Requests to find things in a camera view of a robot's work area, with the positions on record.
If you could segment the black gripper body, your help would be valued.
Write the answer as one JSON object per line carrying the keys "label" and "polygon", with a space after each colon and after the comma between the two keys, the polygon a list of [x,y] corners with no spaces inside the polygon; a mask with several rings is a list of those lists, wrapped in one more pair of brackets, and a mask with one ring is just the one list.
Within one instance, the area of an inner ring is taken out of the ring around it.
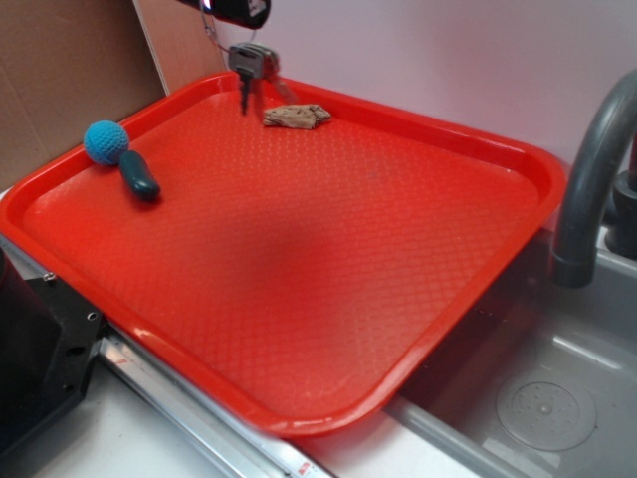
{"label": "black gripper body", "polygon": [[262,28],[272,9],[271,0],[180,0],[180,3],[242,28]]}

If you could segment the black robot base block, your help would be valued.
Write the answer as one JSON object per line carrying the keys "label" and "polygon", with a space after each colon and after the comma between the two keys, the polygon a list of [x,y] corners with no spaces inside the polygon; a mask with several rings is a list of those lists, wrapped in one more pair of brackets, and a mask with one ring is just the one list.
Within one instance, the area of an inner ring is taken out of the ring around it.
{"label": "black robot base block", "polygon": [[1,456],[85,397],[104,315],[61,279],[25,279],[1,255]]}

